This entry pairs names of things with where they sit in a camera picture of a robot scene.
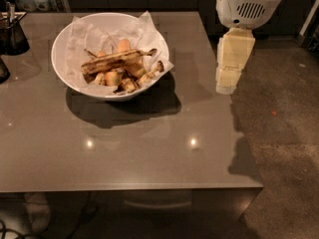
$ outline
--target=pen holder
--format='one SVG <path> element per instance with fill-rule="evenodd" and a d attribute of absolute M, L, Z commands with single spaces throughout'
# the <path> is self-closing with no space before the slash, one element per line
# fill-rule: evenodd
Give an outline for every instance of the pen holder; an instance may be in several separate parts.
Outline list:
<path fill-rule="evenodd" d="M 28 40 L 20 26 L 20 18 L 15 18 L 11 23 L 7 18 L 0 19 L 0 56 L 15 56 L 30 49 Z M 10 76 L 9 70 L 0 57 L 0 84 Z"/>

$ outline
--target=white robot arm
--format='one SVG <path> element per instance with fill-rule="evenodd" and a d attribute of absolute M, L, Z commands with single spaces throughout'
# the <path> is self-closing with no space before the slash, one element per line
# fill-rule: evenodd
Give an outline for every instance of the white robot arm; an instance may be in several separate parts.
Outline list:
<path fill-rule="evenodd" d="M 216 91 L 230 95 L 250 56 L 255 39 L 252 30 L 264 25 L 281 0 L 217 0 L 216 10 L 229 31 L 217 48 Z"/>

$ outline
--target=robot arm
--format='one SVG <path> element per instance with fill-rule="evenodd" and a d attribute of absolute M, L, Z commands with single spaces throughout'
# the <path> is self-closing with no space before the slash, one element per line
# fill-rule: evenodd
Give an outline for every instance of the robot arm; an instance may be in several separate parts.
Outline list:
<path fill-rule="evenodd" d="M 252 30 L 264 25 L 281 0 L 217 0 L 216 10 L 229 31 L 217 48 L 216 91 L 232 94 L 253 49 Z"/>

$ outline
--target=table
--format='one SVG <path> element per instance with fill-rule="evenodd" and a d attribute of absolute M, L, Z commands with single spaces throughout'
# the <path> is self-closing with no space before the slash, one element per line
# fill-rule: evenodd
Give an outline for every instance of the table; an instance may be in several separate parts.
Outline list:
<path fill-rule="evenodd" d="M 152 12 L 174 68 L 125 103 L 76 93 L 54 72 L 56 36 L 84 15 L 27 14 L 31 50 L 3 56 L 0 192 L 118 192 L 135 208 L 147 207 L 137 192 L 179 192 L 192 213 L 238 218 L 262 181 L 230 96 L 215 92 L 216 55 L 198 13 Z"/>

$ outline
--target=floor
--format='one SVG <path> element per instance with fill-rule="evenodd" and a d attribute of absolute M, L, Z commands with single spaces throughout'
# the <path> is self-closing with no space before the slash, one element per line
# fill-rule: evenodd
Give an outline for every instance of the floor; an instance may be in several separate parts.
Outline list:
<path fill-rule="evenodd" d="M 319 238 L 318 55 L 256 42 L 231 98 L 264 189 L 224 239 Z"/>

